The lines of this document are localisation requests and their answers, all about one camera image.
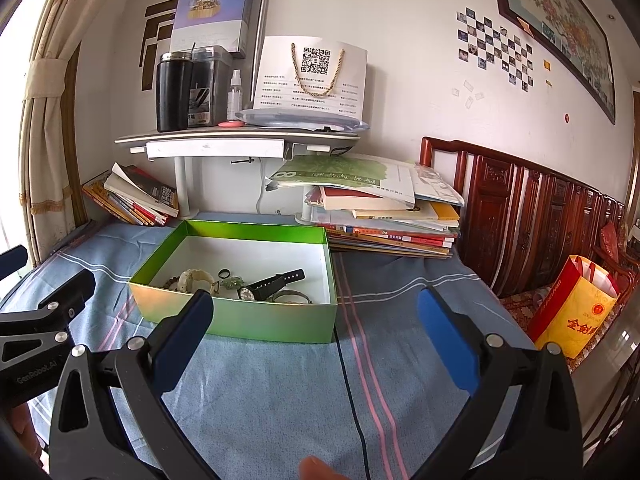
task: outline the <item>qr code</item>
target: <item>qr code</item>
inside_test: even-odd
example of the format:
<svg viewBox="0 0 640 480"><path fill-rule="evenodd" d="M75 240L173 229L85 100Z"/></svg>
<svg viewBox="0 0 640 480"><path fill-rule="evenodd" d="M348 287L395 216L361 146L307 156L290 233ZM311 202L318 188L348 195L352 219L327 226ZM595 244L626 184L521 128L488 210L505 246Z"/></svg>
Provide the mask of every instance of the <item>qr code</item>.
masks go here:
<svg viewBox="0 0 640 480"><path fill-rule="evenodd" d="M305 51L302 53L302 66L300 67L300 72L326 74L329 70L330 56L330 50L306 46Z"/></svg>

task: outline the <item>stack of books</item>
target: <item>stack of books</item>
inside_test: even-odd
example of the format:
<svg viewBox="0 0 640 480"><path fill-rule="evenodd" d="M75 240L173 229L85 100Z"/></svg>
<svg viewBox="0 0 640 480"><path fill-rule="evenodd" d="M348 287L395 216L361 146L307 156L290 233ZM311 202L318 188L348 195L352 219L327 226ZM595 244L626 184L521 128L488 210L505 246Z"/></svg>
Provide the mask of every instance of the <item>stack of books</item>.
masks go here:
<svg viewBox="0 0 640 480"><path fill-rule="evenodd" d="M336 250L447 258L463 198L431 168L369 155L300 155L270 177L267 190L313 186L310 223Z"/></svg>
<svg viewBox="0 0 640 480"><path fill-rule="evenodd" d="M133 225L163 226L177 217L178 193L135 166L117 162L82 184L82 190L101 208Z"/></svg>

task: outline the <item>watch face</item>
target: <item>watch face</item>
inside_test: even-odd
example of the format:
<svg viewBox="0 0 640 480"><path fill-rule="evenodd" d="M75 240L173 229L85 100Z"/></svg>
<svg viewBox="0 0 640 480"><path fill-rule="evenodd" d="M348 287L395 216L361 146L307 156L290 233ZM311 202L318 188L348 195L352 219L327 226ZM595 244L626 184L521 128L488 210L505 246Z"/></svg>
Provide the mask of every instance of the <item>watch face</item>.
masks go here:
<svg viewBox="0 0 640 480"><path fill-rule="evenodd" d="M245 300L245 301L255 300L254 294L245 286L242 286L238 289L238 296L240 297L241 300Z"/></svg>

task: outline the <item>tiled floor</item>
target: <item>tiled floor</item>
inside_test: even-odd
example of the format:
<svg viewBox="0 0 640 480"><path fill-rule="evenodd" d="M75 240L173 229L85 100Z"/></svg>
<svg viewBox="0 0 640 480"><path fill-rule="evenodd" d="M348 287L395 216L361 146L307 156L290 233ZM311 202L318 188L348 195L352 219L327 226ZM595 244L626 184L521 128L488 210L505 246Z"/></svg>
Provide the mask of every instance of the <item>tiled floor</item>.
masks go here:
<svg viewBox="0 0 640 480"><path fill-rule="evenodd" d="M583 429L588 428L600 412L620 368L638 345L640 290L636 289L607 335L572 374Z"/></svg>

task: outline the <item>picture frame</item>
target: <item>picture frame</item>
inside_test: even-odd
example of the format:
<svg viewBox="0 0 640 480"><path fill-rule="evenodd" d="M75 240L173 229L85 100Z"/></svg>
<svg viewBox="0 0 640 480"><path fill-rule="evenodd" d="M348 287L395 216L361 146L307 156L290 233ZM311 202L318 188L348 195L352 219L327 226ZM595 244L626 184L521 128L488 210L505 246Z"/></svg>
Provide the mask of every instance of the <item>picture frame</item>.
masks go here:
<svg viewBox="0 0 640 480"><path fill-rule="evenodd" d="M498 0L498 10L554 54L616 124L609 41L582 0Z"/></svg>

